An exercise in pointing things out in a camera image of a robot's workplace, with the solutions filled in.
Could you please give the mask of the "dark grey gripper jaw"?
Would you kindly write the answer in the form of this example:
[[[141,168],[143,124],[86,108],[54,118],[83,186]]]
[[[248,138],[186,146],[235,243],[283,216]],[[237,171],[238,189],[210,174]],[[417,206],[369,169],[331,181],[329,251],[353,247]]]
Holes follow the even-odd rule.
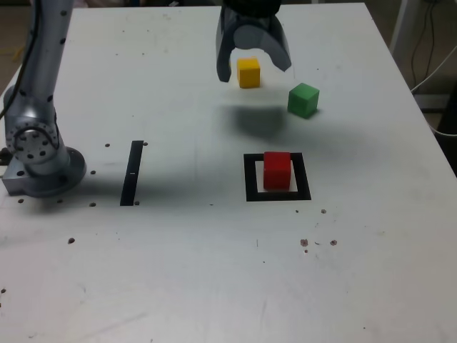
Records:
[[[236,48],[234,32],[238,27],[237,14],[232,9],[221,9],[216,30],[216,71],[220,81],[231,78],[231,52]]]

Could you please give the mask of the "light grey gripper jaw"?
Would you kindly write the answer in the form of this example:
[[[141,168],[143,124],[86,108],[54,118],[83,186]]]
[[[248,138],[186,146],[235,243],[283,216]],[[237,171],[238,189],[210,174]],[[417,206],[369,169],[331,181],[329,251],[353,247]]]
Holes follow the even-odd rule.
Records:
[[[276,17],[249,20],[235,30],[238,49],[260,49],[267,53],[273,65],[281,71],[291,67],[288,44],[282,25]]]

